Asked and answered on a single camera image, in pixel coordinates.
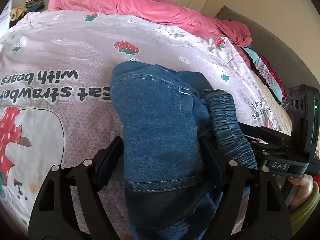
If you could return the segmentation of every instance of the beige cloth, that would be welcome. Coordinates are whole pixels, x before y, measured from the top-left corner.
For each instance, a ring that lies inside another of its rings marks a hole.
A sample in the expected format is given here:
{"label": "beige cloth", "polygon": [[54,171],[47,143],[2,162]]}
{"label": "beige cloth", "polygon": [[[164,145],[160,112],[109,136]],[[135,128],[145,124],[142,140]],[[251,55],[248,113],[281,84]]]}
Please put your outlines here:
{"label": "beige cloth", "polygon": [[13,8],[11,10],[10,21],[13,22],[13,21],[17,20],[20,16],[24,16],[27,13],[28,13],[28,9],[25,8],[24,6],[19,6],[19,7]]}

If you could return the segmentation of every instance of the strawberry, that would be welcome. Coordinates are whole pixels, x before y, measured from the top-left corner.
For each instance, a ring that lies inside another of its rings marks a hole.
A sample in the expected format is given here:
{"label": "strawberry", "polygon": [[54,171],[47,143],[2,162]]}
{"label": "strawberry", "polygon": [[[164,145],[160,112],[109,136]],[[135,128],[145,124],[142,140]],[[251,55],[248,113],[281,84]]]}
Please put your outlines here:
{"label": "strawberry", "polygon": [[126,41],[116,42],[114,46],[116,49],[119,49],[119,52],[124,52],[125,54],[136,55],[139,52],[137,47]]}
{"label": "strawberry", "polygon": [[5,148],[8,143],[19,143],[21,137],[22,126],[16,127],[14,120],[20,110],[16,107],[9,107],[0,119],[0,173],[4,177],[4,185],[7,185],[9,169],[14,166],[5,155]]}
{"label": "strawberry", "polygon": [[224,47],[224,39],[221,38],[221,37],[217,37],[215,40],[214,40],[214,45],[218,48],[218,49],[222,49]]}
{"label": "strawberry", "polygon": [[97,14],[97,13],[93,13],[93,14],[91,14],[91,15],[85,15],[85,16],[84,16],[84,21],[85,21],[85,22],[93,22],[93,20],[94,20],[95,18],[97,18],[97,17],[99,17],[99,14]]}

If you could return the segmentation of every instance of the stitching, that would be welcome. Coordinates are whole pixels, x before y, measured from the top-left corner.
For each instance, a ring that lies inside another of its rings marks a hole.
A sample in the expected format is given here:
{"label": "stitching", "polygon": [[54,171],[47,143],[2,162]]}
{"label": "stitching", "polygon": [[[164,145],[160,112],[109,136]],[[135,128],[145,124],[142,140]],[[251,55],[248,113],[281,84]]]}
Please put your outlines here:
{"label": "stitching", "polygon": [[147,73],[138,73],[138,74],[131,74],[131,75],[128,75],[128,76],[125,76],[124,78],[121,78],[121,79],[119,79],[117,82],[115,82],[114,84],[113,84],[113,86],[115,86],[116,84],[118,84],[120,81],[122,81],[122,80],[124,80],[124,79],[126,79],[126,78],[139,78],[139,79],[147,79],[147,80],[154,80],[154,81],[158,81],[158,80],[155,80],[155,79],[153,79],[153,78],[141,78],[141,77],[137,77],[137,75],[147,75],[147,76],[150,76],[150,77],[156,77],[156,78],[158,78],[158,79],[161,79],[161,80],[163,80],[163,81],[165,81],[165,82],[168,82],[168,83],[171,83],[172,85],[174,85],[174,86],[179,86],[179,85],[177,85],[177,84],[175,84],[175,83],[172,83],[172,82],[170,82],[170,81],[167,81],[167,80],[165,80],[165,79],[163,79],[163,78],[160,78],[160,77],[158,77],[158,76],[155,76],[155,75],[150,75],[150,74],[147,74]]}
{"label": "stitching", "polygon": [[[193,177],[198,177],[200,176],[200,174],[197,174],[197,175],[194,175],[194,176],[191,176],[191,177],[188,177],[188,178],[184,178],[184,179],[190,179],[190,178],[193,178]],[[174,179],[174,180],[163,180],[163,181],[151,181],[151,182],[131,182],[131,181],[127,181],[128,183],[131,183],[131,184],[149,184],[149,183],[160,183],[160,182],[173,182],[173,181],[180,181],[180,180],[184,180],[184,179]]]}
{"label": "stitching", "polygon": [[182,188],[186,188],[186,187],[191,187],[191,186],[194,186],[196,184],[191,184],[191,185],[188,185],[188,186],[182,186],[182,187],[174,187],[174,188],[164,188],[164,189],[148,189],[148,190],[135,190],[135,189],[132,189],[132,188],[129,188],[129,190],[132,190],[132,191],[135,191],[135,192],[159,192],[159,191],[164,191],[164,190],[175,190],[175,189],[182,189]]}
{"label": "stitching", "polygon": [[180,109],[180,112],[181,112],[181,97],[179,96],[179,109]]}
{"label": "stitching", "polygon": [[190,95],[190,94],[188,94],[188,93],[185,93],[185,92],[182,92],[182,91],[179,91],[180,93],[182,93],[182,94],[185,94],[185,95]]}
{"label": "stitching", "polygon": [[[184,118],[186,124],[189,126],[189,131],[190,131],[190,135],[191,135],[191,137],[192,137],[193,144],[195,145],[195,148],[198,150],[198,147],[197,147],[197,144],[196,144],[196,142],[195,142],[195,139],[194,139],[193,136],[192,136],[192,130],[191,130],[190,123],[188,122],[188,120],[186,119],[186,117],[184,116],[184,114],[183,114],[182,111],[181,111],[181,97],[180,97],[180,96],[179,96],[179,103],[180,103],[180,114],[181,114],[182,117]],[[199,160],[200,160],[202,166],[204,166],[199,151],[197,151],[197,154],[198,154],[198,156],[199,156]]]}

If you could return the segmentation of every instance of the metal screw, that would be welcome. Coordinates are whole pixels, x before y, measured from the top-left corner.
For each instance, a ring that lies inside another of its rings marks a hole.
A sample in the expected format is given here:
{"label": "metal screw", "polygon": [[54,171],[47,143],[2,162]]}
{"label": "metal screw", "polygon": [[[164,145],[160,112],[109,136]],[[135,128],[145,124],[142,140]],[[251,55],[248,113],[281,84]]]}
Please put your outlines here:
{"label": "metal screw", "polygon": [[51,168],[52,171],[57,171],[58,169],[60,169],[59,165],[54,165]]}
{"label": "metal screw", "polygon": [[229,161],[229,165],[232,167],[236,167],[238,165],[238,163],[236,161]]}
{"label": "metal screw", "polygon": [[90,166],[92,164],[92,160],[91,159],[87,159],[83,162],[84,166]]}
{"label": "metal screw", "polygon": [[265,173],[269,172],[269,168],[267,166],[263,166],[263,167],[261,167],[261,169]]}

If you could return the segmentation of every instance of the human hand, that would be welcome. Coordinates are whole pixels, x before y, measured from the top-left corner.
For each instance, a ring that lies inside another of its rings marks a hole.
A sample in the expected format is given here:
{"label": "human hand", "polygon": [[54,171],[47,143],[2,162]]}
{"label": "human hand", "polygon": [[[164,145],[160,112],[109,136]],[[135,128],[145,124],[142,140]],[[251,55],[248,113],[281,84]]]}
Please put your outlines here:
{"label": "human hand", "polygon": [[130,236],[125,235],[124,238],[122,240],[133,240]]}
{"label": "human hand", "polygon": [[289,209],[296,210],[302,206],[312,194],[313,178],[310,175],[304,174],[301,178],[288,177],[288,181],[294,185],[299,185],[297,193],[290,202]]}

